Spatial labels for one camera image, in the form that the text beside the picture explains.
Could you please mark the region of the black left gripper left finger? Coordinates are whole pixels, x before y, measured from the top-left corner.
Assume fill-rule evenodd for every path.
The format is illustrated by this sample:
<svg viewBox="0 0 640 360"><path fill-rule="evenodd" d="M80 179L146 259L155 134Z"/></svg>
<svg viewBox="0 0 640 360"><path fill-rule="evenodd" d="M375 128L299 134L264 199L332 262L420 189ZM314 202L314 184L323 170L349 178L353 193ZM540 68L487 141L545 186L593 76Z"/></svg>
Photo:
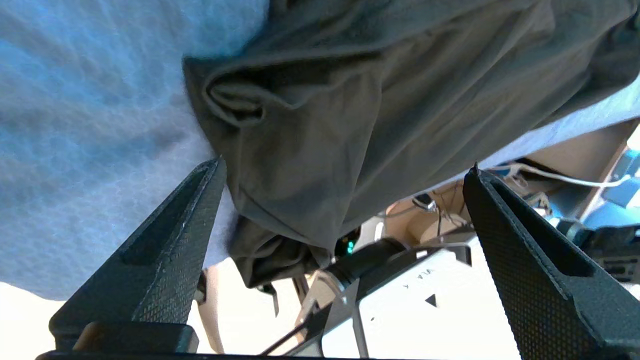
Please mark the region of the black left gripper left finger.
<svg viewBox="0 0 640 360"><path fill-rule="evenodd" d="M187 324L226 166L197 165L49 321L55 353L195 353Z"/></svg>

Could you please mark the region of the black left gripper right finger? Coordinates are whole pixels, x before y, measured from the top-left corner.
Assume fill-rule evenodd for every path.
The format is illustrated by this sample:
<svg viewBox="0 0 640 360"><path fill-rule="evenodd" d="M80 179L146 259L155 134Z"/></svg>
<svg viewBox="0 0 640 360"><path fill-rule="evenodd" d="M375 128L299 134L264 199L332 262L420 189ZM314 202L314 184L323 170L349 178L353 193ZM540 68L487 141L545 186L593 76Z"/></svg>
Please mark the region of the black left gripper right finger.
<svg viewBox="0 0 640 360"><path fill-rule="evenodd" d="M494 174L462 193L522 359L639 358L638 299Z"/></svg>

